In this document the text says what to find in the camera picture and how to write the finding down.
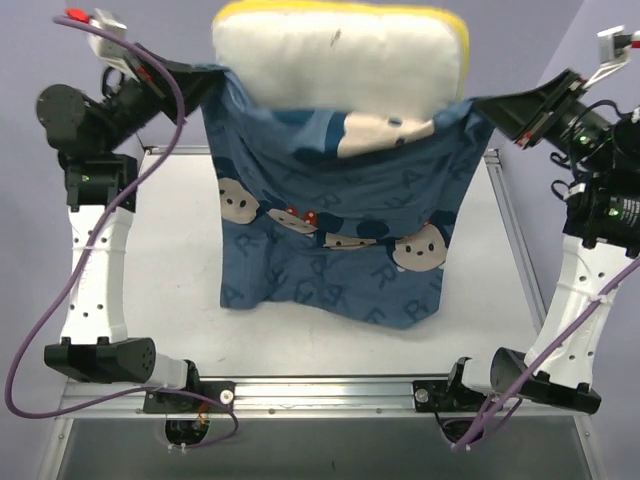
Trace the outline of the cream pillow with yellow edge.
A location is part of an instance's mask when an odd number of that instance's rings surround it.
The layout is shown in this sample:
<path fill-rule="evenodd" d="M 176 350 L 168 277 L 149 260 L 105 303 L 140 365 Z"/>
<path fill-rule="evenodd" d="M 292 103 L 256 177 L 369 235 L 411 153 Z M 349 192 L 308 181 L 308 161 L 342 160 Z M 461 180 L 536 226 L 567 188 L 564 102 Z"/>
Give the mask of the cream pillow with yellow edge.
<path fill-rule="evenodd" d="M 233 1 L 212 21 L 215 60 L 271 109 L 428 118 L 463 95 L 465 22 L 429 6 Z"/>

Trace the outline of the blue cartoon print pillowcase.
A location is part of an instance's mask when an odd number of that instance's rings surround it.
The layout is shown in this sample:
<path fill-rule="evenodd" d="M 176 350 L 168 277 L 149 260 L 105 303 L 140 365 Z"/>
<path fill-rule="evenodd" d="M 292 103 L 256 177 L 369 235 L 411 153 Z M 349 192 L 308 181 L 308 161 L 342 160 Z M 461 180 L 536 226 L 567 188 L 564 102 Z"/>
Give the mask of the blue cartoon print pillowcase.
<path fill-rule="evenodd" d="M 470 101 L 427 120 L 202 104 L 222 217 L 220 304 L 293 302 L 407 329 L 440 305 L 462 201 L 492 135 Z"/>

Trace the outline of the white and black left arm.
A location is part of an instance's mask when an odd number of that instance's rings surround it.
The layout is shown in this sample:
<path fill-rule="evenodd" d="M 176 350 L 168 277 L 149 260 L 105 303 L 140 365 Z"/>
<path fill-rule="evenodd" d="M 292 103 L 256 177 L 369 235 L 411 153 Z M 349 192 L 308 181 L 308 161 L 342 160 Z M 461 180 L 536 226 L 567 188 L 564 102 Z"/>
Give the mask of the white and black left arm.
<path fill-rule="evenodd" d="M 202 399 L 194 363 L 160 354 L 150 338 L 130 337 L 123 307 L 139 174 L 137 160 L 115 150 L 159 114 L 180 123 L 224 80 L 213 69 L 165 66 L 167 77 L 142 63 L 100 102 L 65 84 L 38 97 L 37 117 L 64 172 L 73 246 L 69 310 L 44 362 L 79 382 L 167 388 L 167 400 L 190 411 Z"/>

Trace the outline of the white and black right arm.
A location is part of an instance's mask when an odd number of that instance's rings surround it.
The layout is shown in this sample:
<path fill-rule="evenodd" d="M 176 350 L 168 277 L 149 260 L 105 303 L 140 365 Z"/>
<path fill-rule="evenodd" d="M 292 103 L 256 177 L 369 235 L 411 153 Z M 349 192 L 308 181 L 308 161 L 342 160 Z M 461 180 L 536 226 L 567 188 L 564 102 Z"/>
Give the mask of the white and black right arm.
<path fill-rule="evenodd" d="M 602 118 L 599 102 L 580 101 L 595 82 L 566 70 L 534 90 L 475 103 L 521 148 L 545 140 L 562 152 L 573 180 L 563 195 L 560 275 L 534 344 L 499 348 L 487 388 L 466 374 L 470 358 L 460 358 L 443 385 L 456 409 L 493 393 L 586 414 L 601 405 L 592 386 L 599 337 L 624 276 L 639 265 L 639 112 Z"/>

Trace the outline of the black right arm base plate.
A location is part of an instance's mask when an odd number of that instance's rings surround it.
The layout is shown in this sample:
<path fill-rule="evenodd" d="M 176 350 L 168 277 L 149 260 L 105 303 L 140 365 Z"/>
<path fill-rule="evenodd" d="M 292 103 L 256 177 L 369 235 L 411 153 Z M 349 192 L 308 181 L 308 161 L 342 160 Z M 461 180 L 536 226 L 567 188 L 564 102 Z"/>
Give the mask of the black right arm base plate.
<path fill-rule="evenodd" d="M 488 396 L 443 379 L 412 382 L 414 410 L 419 413 L 477 413 Z"/>

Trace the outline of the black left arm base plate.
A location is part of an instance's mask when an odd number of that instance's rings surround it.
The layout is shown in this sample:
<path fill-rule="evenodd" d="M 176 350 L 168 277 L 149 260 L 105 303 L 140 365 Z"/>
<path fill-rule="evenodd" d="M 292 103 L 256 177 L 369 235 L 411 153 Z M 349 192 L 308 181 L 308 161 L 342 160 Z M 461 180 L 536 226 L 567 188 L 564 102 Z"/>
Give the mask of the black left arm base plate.
<path fill-rule="evenodd" d="M 233 408 L 236 383 L 229 380 L 205 380 L 193 394 L 154 390 L 145 395 L 145 414 L 226 413 Z"/>

